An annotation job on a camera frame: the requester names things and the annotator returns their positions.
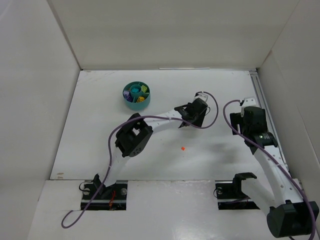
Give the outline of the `yellow lego brick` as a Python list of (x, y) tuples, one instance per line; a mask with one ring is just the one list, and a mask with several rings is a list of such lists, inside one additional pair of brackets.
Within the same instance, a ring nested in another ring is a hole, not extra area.
[(145, 101), (145, 98), (143, 96), (139, 96), (136, 100), (136, 103), (141, 103), (141, 102), (144, 102)]

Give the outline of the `light green square lego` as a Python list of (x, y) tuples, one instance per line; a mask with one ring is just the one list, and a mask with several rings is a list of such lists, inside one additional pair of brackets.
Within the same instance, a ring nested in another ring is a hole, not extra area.
[(146, 93), (147, 90), (148, 90), (148, 87), (147, 87), (147, 86), (145, 86), (145, 85), (142, 85), (142, 86), (141, 86), (141, 91), (142, 91), (143, 93)]

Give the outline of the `dark purple long lego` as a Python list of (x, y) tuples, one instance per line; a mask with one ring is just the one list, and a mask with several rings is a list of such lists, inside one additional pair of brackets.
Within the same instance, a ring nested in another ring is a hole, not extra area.
[(128, 102), (133, 102), (133, 98), (129, 95), (129, 96), (127, 96), (126, 98), (125, 98)]

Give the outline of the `teal lego brick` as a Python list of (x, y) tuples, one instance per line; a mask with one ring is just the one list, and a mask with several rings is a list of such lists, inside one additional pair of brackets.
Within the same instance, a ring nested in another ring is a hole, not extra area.
[(133, 85), (133, 86), (130, 87), (130, 92), (133, 93), (133, 94), (137, 94), (140, 91), (141, 91), (141, 88), (138, 85)]

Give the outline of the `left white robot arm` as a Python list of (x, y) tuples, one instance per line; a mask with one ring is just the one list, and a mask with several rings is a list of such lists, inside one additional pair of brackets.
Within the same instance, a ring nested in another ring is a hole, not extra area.
[(98, 195), (106, 199), (112, 192), (122, 168), (129, 159), (138, 156), (146, 147), (152, 135), (169, 129), (187, 126), (200, 128), (207, 111), (206, 100), (201, 95), (193, 102), (156, 115), (133, 114), (126, 122), (111, 132), (108, 138), (109, 164), (105, 173), (97, 173), (93, 185)]

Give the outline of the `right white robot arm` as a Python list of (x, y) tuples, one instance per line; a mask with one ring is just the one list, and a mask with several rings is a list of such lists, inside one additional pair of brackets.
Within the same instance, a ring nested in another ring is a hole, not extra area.
[(275, 238), (316, 233), (319, 207), (308, 201), (281, 159), (279, 145), (269, 132), (266, 111), (258, 106), (243, 106), (241, 112), (230, 114), (233, 134), (241, 134), (245, 144), (258, 161), (269, 182), (268, 191), (252, 173), (235, 176), (238, 189), (250, 197), (266, 216), (269, 231)]

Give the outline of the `teal round divided container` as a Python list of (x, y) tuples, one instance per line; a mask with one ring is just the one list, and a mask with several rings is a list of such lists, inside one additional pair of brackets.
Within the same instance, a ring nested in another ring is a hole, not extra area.
[[(130, 88), (131, 88), (131, 86), (134, 86), (134, 85), (140, 86), (140, 92), (139, 93), (136, 93), (136, 94), (131, 93)], [(146, 86), (148, 88), (148, 90), (145, 93), (141, 91), (141, 86), (142, 85), (144, 85), (144, 86)], [(126, 97), (124, 97), (124, 95), (123, 95), (124, 91), (130, 92), (130, 96), (133, 98), (133, 102), (129, 102), (129, 101), (126, 100)], [(123, 96), (125, 105), (130, 110), (136, 111), (136, 112), (139, 112), (139, 111), (142, 111), (142, 110), (146, 109), (148, 107), (148, 105), (150, 104), (150, 101), (151, 101), (150, 88), (146, 83), (144, 83), (142, 81), (134, 81), (134, 82), (128, 83), (122, 90), (122, 96)], [(136, 103), (138, 97), (144, 97), (145, 101), (140, 102), (140, 103)]]

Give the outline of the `aluminium rail right edge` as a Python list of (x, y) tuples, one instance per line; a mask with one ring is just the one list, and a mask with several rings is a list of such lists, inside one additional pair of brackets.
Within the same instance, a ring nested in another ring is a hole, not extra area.
[(260, 81), (260, 78), (259, 78), (259, 75), (258, 75), (258, 71), (257, 70), (250, 70), (249, 71), (249, 76), (250, 76), (252, 84), (253, 84), (253, 88), (254, 88), (254, 91), (255, 91), (255, 94), (256, 94), (257, 102), (258, 102), (258, 104), (259, 104), (259, 106), (261, 108), (265, 109), (268, 130), (276, 138), (277, 143), (278, 143), (278, 148), (279, 148), (281, 160), (284, 163), (284, 165), (287, 168), (287, 170), (290, 171), (289, 167), (288, 167), (288, 164), (287, 164), (287, 161), (285, 159), (283, 150), (282, 150), (282, 146), (281, 146), (280, 140), (278, 138), (278, 134), (277, 134), (277, 131), (276, 131), (273, 119), (272, 119), (272, 115), (270, 113), (270, 109), (269, 109), (269, 106), (268, 106), (268, 103), (267, 103), (267, 99), (265, 97), (265, 94), (264, 94), (264, 91), (263, 91), (263, 88), (262, 88), (262, 85), (261, 85), (261, 81)]

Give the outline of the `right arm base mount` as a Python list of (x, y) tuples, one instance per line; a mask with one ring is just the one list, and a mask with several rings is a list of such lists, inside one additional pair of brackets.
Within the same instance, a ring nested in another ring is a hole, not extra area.
[(213, 195), (217, 199), (218, 210), (259, 210), (260, 208), (245, 195), (242, 181), (257, 179), (251, 172), (237, 173), (232, 180), (216, 180)]

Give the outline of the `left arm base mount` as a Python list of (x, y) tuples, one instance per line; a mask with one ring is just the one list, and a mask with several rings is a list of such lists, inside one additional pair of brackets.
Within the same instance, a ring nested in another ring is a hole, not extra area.
[[(83, 210), (96, 192), (96, 188), (91, 181), (80, 183), (78, 188), (82, 193), (80, 209)], [(127, 209), (127, 193), (128, 181), (117, 181), (108, 191), (107, 196), (97, 194), (86, 210), (125, 211)]]

